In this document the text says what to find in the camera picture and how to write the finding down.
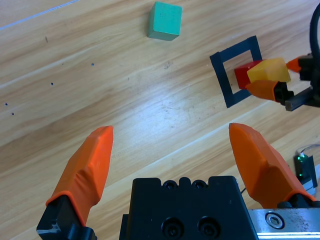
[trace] wood grain surface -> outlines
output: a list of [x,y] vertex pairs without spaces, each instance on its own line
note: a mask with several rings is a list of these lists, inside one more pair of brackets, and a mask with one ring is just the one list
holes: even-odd
[[[309,53],[319,1],[166,2],[183,7],[171,42],[146,37],[150,0],[0,0],[1,240],[39,239],[68,159],[100,126],[114,126],[108,179],[87,222],[101,240],[119,239],[134,178],[233,175],[244,188],[229,123],[260,131],[293,170],[295,150],[319,141],[317,108],[286,112],[251,96],[227,109],[209,59],[254,35],[264,59]],[[250,60],[244,53],[224,64],[234,92],[233,69]],[[296,93],[308,85],[291,78]]]

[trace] black square frame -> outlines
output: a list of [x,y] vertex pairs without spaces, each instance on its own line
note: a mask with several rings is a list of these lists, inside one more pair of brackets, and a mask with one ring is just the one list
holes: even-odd
[[230,108],[231,106],[246,99],[251,94],[246,89],[242,89],[233,94],[224,62],[233,59],[234,57],[249,50],[251,52],[253,61],[262,60],[257,36],[249,37],[248,39],[239,42],[236,45],[233,45],[223,51],[218,51],[210,56],[211,64],[215,70],[216,77],[218,78],[227,108]]

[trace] teal wooden block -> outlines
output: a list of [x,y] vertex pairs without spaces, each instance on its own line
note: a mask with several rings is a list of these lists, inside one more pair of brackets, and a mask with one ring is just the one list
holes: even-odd
[[150,12],[148,37],[172,41],[180,35],[182,7],[156,1]]

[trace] orange rubber fingertip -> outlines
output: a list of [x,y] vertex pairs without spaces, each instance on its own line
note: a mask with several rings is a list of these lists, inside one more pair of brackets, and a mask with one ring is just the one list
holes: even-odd
[[244,124],[229,126],[230,143],[237,168],[250,197],[263,208],[276,208],[295,193],[313,200],[288,164],[264,137]]
[[245,87],[249,93],[257,98],[276,102],[275,87],[277,84],[277,81],[260,80],[254,81]]
[[288,68],[288,70],[291,70],[292,72],[300,73],[301,67],[299,66],[299,57],[289,61],[286,64],[286,67]]
[[83,226],[103,194],[110,168],[113,127],[93,131],[69,159],[47,205],[67,195]]

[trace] yellow cube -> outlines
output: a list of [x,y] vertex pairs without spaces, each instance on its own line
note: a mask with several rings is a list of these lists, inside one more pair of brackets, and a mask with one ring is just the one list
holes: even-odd
[[281,57],[263,60],[247,74],[251,83],[260,80],[286,83],[291,81],[286,62]]

